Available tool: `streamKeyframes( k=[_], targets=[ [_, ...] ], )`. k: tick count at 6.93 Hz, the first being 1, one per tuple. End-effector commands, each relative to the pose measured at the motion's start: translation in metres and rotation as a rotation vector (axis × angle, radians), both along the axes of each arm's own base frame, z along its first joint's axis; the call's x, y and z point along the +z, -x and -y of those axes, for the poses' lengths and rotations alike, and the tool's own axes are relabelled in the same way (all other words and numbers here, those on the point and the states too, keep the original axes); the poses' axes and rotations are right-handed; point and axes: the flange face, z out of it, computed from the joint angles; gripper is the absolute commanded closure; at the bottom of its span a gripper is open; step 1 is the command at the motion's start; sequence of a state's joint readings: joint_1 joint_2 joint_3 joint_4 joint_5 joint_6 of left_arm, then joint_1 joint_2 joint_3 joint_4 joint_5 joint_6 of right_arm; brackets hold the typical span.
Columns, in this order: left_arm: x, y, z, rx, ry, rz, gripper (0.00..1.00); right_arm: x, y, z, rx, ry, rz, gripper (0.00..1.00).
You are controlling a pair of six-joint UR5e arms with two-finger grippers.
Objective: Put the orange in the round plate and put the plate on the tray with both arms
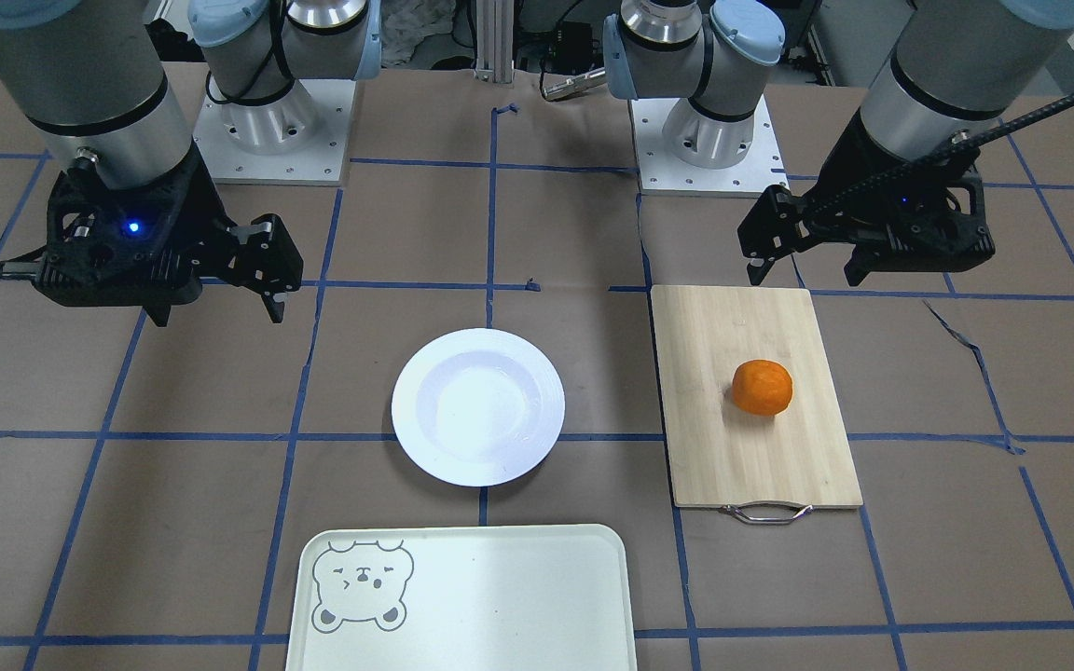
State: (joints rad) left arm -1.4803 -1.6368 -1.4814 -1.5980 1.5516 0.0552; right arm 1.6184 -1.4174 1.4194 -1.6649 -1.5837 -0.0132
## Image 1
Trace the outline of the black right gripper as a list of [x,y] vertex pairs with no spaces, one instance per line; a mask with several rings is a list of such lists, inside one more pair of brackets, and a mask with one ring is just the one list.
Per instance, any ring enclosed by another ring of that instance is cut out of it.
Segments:
[[47,240],[33,286],[66,307],[142,306],[166,327],[195,301],[201,277],[235,256],[236,285],[259,294],[272,322],[301,289],[304,262],[276,213],[235,227],[194,144],[173,169],[135,188],[110,188],[103,158],[82,149],[48,196]]

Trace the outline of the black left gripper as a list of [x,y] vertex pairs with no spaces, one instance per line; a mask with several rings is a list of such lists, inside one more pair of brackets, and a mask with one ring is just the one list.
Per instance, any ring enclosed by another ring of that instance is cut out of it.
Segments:
[[879,271],[967,271],[988,262],[997,247],[978,157],[972,149],[832,204],[853,185],[904,162],[870,136],[861,114],[853,115],[806,192],[804,208],[787,186],[771,185],[737,227],[750,285],[763,285],[778,260],[808,250],[806,232],[853,245],[844,266],[852,288]]

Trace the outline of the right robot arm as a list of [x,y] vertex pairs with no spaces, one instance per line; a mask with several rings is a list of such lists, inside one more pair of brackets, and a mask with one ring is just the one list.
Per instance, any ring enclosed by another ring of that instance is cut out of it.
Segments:
[[[308,81],[369,81],[382,68],[379,1],[192,1],[206,102],[243,164],[328,147]],[[118,1],[0,1],[0,81],[60,166],[46,242],[0,260],[61,306],[140,307],[165,326],[204,279],[257,294],[280,323],[303,280],[280,216],[240,225],[176,101],[137,11]]]

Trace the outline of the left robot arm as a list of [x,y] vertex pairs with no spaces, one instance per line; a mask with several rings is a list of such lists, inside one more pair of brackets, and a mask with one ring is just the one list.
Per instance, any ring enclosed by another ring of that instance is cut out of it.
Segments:
[[[925,1],[806,194],[764,189],[737,229],[749,277],[822,243],[853,248],[848,285],[874,272],[963,272],[996,254],[982,145],[1074,106],[1074,92],[1008,123],[998,116],[1074,33],[1074,1]],[[610,93],[674,99],[670,148],[732,165],[784,50],[758,1],[624,1],[603,24]]]

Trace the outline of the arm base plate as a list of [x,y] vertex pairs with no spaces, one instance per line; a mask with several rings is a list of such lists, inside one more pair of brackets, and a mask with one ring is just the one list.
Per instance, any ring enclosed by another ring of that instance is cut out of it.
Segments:
[[789,185],[765,97],[737,123],[702,117],[685,99],[632,101],[629,111],[644,195],[757,199]]
[[213,181],[338,186],[347,164],[357,85],[297,81],[265,105],[227,103],[214,82],[193,128]]

